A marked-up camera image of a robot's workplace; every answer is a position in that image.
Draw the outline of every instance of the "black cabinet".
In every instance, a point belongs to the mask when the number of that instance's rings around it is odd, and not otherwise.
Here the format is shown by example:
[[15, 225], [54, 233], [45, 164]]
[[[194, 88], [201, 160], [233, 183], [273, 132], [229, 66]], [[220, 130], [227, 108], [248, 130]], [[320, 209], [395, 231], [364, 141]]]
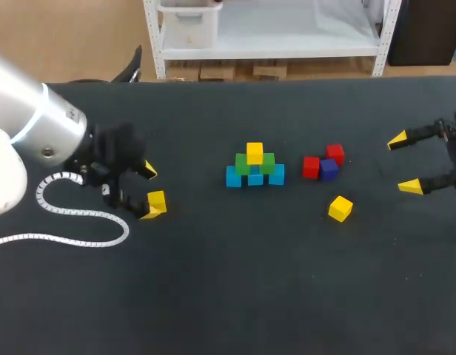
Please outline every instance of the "black cabinet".
[[456, 49], [456, 0], [403, 0], [389, 65], [449, 65]]

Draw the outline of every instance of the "white shelf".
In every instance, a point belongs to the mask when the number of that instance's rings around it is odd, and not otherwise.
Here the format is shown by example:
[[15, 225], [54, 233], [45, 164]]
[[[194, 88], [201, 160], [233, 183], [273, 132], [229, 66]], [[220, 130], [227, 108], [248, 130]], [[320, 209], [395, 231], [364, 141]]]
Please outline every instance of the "white shelf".
[[221, 10], [218, 43], [205, 49], [162, 45], [165, 60], [376, 56], [378, 34], [360, 0], [294, 4], [229, 0]]

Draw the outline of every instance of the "screw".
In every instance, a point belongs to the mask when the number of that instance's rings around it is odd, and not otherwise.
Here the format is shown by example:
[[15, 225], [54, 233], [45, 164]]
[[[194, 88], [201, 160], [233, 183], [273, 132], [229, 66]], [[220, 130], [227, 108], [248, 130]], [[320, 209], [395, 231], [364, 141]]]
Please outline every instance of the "screw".
[[49, 159], [49, 158], [53, 157], [54, 151], [52, 148], [43, 148], [42, 155], [44, 156], [44, 158]]

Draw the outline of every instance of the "metal shelf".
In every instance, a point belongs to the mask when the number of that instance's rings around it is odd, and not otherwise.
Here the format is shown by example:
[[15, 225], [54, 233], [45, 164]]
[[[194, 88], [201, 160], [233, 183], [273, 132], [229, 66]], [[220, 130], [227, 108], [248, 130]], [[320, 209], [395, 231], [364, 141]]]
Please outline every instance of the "metal shelf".
[[389, 0], [378, 37], [361, 0], [227, 0], [221, 10], [218, 43], [204, 49], [174, 48], [164, 42], [156, 0], [144, 0], [158, 78], [165, 60], [268, 59], [377, 56], [381, 76], [401, 0]]

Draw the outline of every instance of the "white storage box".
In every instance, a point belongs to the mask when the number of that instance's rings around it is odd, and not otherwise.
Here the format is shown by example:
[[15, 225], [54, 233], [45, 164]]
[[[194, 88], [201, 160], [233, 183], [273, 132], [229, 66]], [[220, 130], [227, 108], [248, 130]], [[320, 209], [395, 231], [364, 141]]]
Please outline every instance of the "white storage box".
[[162, 0], [165, 44], [176, 49], [209, 48], [218, 39], [218, 17], [223, 3], [213, 0]]

